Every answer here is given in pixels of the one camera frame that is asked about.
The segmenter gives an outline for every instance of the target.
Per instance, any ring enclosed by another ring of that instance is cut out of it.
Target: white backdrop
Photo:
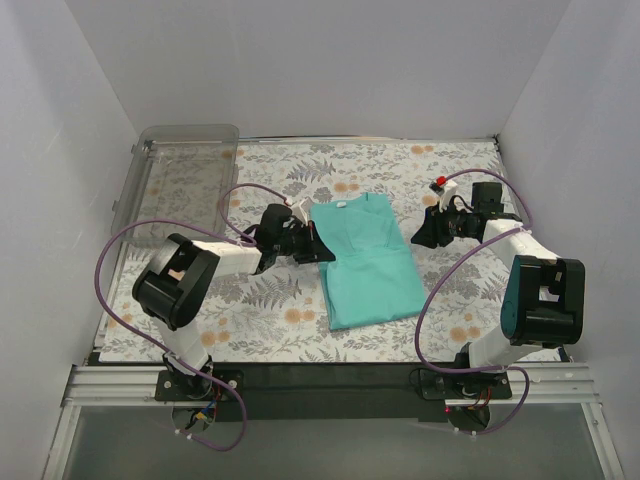
[[[500,137],[536,235],[587,268],[586,360],[640,478],[640,1],[573,0]]]
[[[67,0],[138,132],[486,137],[568,0]]]
[[[91,349],[136,136],[63,0],[0,1],[0,46],[0,478],[31,480]]]

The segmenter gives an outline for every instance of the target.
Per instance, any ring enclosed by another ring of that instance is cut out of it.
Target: fabric
[[[463,168],[488,168],[504,174],[493,141],[443,143],[426,141],[292,139],[277,142],[245,142],[237,153],[238,183],[268,185],[293,199],[310,197],[317,203],[358,198],[363,192],[389,198],[400,231],[428,294],[442,274],[478,244],[457,239],[446,248],[429,250],[409,244],[422,225],[424,208],[435,195],[426,183]],[[216,158],[216,145],[158,145],[153,155],[166,163],[180,158]],[[224,151],[223,158],[232,152]],[[204,198],[210,187],[196,162],[159,183],[150,181],[145,196],[165,198],[158,215],[174,217],[188,212],[188,219],[206,224],[210,209],[191,210],[194,196]],[[471,184],[486,180],[480,174],[458,177],[458,193],[471,198]],[[245,228],[260,220],[264,206],[277,201],[255,188],[235,190],[229,218]],[[505,211],[513,212],[510,193],[504,190]],[[143,200],[141,218],[154,216],[152,199]],[[109,298],[127,322],[160,339],[154,323],[131,298],[133,283],[154,251],[123,245]],[[502,296],[509,271],[485,249],[466,261],[444,284],[424,319],[420,344],[428,359],[451,362],[462,346],[482,337],[500,320]],[[81,298],[70,309],[80,308]],[[363,328],[329,330],[329,316],[318,266],[296,265],[280,257],[261,275],[215,279],[197,317],[202,344],[216,362],[414,362],[416,317]],[[96,340],[103,362],[162,362],[162,350],[118,325],[105,314]],[[527,356],[531,361],[556,361],[555,350]]]
[[[331,330],[406,318],[422,309],[422,281],[386,195],[316,204],[311,219],[336,256],[319,265]]]

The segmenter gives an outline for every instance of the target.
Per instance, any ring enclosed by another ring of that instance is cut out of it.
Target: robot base
[[[421,368],[419,372],[420,392],[425,400],[472,399],[489,387],[492,399],[507,400],[512,397],[506,372],[443,375],[426,368]]]
[[[415,370],[420,367],[417,363],[221,362],[214,365],[213,374],[226,383],[235,380],[252,420],[415,418],[446,423],[444,400],[425,402],[416,389]],[[449,398],[458,397],[451,393]],[[154,399],[188,407],[195,402],[204,406],[211,397],[189,398],[161,371]],[[220,402],[216,422],[242,419],[238,402],[234,397],[227,400]]]
[[[213,376],[218,380],[223,381],[227,384],[231,382],[232,385],[236,386],[235,390],[240,394],[240,396],[242,396],[242,390],[244,386],[244,376],[242,374],[242,371],[221,370],[221,371],[214,372]],[[215,385],[212,387],[213,387],[212,389],[209,389],[209,393],[204,395],[202,398],[198,399],[198,401],[208,402],[212,400],[217,391],[217,388],[215,388]],[[224,388],[220,393],[221,393],[221,396],[220,396],[221,402],[228,402],[228,401],[235,402],[235,399]],[[156,394],[154,398],[157,402],[193,402],[194,401],[193,398],[184,394],[184,392],[176,384],[173,376],[168,370],[163,370],[158,374],[158,382],[156,383]]]

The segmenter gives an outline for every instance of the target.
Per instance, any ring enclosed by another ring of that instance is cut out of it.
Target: teal t-shirt
[[[426,301],[422,282],[386,195],[316,204],[311,219],[336,256],[319,264],[331,330],[420,312]]]

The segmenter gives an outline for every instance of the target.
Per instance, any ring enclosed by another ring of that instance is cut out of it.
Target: floral pattern
[[[201,180],[200,169],[206,168],[201,160],[218,155],[225,159],[229,154],[225,157],[226,152],[220,154],[203,145],[182,148],[165,152],[167,161],[182,155],[183,160],[186,156],[198,162],[194,161],[193,169],[176,170],[172,174],[175,178],[165,175],[163,181],[171,185],[172,193],[164,198],[163,214],[170,217],[173,212],[187,212],[193,222],[213,222],[213,197],[210,204],[198,203],[194,208],[189,199],[206,199],[202,190],[215,190]],[[425,206],[435,201],[427,187],[433,178],[472,167],[502,172],[492,142],[252,143],[238,150],[236,165],[238,182],[268,185],[294,199],[308,196],[324,203],[356,198],[363,192],[384,193],[407,243],[422,224]],[[460,194],[470,198],[471,184],[479,179],[483,176],[456,179]],[[143,205],[154,205],[153,197],[159,195],[154,190],[156,181],[152,176],[146,191],[151,198],[143,200]],[[506,209],[513,211],[508,194],[505,198]],[[244,228],[259,221],[264,206],[274,201],[277,199],[262,190],[240,189],[230,202],[229,218]],[[410,245],[425,289],[432,288],[476,243],[456,239],[437,250]],[[114,308],[127,322],[159,338],[151,319],[131,299],[133,283],[153,251],[131,245],[126,248]],[[461,267],[435,297],[427,314],[420,339],[425,355],[434,361],[451,361],[465,342],[495,327],[507,278],[506,267],[488,250]],[[279,258],[261,275],[215,280],[198,316],[202,344],[215,361],[229,362],[412,362],[417,360],[415,324],[413,317],[330,332],[317,265],[296,265],[290,258]],[[100,358],[160,361],[161,352],[111,321],[106,325]],[[557,360],[558,355],[543,351],[529,359]]]

